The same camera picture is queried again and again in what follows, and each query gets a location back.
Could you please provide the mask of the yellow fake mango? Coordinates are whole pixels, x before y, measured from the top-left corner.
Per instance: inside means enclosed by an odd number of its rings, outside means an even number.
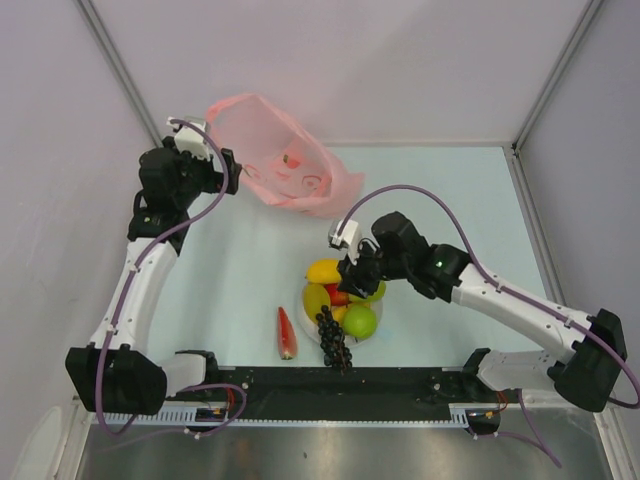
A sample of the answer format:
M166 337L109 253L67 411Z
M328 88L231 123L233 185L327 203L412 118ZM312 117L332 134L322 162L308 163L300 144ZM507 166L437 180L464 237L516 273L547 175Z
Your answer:
M305 278L309 283L314 284L338 284L341 281L338 265L339 260L335 258L317 260L309 266Z
M347 305L333 307L331 311L333 319L342 325L348 309L349 307Z

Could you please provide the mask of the red fake mango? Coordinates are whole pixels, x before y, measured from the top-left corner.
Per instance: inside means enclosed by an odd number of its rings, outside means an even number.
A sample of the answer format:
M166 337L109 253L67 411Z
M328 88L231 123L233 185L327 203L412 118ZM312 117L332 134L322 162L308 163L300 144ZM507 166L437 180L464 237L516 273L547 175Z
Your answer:
M338 284L326 284L324 286L330 299L330 305L332 307L346 306L349 304L349 294L347 292L340 291Z

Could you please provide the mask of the white paper plate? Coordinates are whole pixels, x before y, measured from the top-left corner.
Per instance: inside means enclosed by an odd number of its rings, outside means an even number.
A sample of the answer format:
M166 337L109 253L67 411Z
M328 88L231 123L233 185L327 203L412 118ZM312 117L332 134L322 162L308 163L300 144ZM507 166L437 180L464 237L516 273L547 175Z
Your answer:
M333 320L345 331L346 344L354 346L376 332L382 318L385 293L384 282L379 284L373 296L366 299L339 291L336 284L307 283L302 288L298 322L305 333L320 344L316 315L323 306L328 307Z

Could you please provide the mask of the pink plastic bag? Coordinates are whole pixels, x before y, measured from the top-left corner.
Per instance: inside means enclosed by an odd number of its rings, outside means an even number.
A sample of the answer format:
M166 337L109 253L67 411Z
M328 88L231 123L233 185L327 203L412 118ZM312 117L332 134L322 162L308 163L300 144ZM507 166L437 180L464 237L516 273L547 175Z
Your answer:
M207 110L209 136L233 151L240 180L264 204L321 218L340 218L356 202L364 175L345 164L291 115L245 93Z

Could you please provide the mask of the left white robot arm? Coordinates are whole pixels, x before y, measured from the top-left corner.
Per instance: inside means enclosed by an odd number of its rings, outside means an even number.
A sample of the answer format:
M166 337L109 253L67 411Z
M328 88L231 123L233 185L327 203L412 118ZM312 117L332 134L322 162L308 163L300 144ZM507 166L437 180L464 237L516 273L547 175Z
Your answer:
M142 188L134 197L127 254L113 298L87 346L69 350L65 367L90 412L152 415L168 397L188 389L214 397L221 387L217 361L205 350L179 350L154 363L147 356L151 321L163 286L187 235L188 209L202 193L235 194L241 166L222 149L226 173L212 159L175 146L145 152Z

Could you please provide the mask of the yellow green starfruit toy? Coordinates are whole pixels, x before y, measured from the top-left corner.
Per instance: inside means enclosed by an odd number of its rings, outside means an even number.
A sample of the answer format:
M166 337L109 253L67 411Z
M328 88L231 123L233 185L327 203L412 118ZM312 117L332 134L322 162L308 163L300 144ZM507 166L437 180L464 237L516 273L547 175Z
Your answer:
M321 284L308 283L302 294L303 308L308 318L316 323L317 316L323 313L323 308L331 307L328 291Z

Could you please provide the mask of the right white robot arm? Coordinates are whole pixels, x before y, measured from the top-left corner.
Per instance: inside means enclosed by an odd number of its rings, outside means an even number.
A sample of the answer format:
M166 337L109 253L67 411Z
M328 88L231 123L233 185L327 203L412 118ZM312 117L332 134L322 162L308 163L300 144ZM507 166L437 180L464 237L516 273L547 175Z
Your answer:
M431 244L399 212L377 219L368 242L357 222L338 220L330 247L345 251L339 288L370 299L383 281L405 280L428 299L480 312L538 345L536 351L477 349L464 366L463 393L484 401L495 391L554 391L574 406L601 412L627 358L620 318L555 304L502 281L477 266L469 253Z

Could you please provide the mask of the red watermelon slice toy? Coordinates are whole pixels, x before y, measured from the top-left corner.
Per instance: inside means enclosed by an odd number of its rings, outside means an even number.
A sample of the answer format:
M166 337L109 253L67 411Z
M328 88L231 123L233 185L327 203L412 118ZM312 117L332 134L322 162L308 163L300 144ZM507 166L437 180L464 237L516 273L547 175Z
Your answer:
M282 360L293 360L297 356L297 337L283 307L277 310L277 344Z

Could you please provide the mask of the black fake grapes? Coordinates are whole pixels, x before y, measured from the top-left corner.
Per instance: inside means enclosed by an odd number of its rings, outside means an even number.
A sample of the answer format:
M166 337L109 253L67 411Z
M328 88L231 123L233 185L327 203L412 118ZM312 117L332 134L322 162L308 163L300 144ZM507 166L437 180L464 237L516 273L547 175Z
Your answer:
M317 333L320 337L320 348L323 352L323 363L326 367L345 374L353 366L352 354L345 344L346 335L343 328L334 319L330 308L322 305L316 314Z

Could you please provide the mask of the green fake fruit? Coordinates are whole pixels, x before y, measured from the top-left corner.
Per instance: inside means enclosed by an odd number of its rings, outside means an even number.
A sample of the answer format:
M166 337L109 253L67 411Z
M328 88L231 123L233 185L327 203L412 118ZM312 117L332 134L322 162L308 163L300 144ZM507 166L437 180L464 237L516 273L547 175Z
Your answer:
M376 313L366 305L349 307L343 322L344 331L357 339L366 339L374 334L378 320Z
M377 302L384 297L385 293L386 293L386 283L384 281L380 281L376 291L373 294L368 295L366 297L350 294L349 301L353 303Z

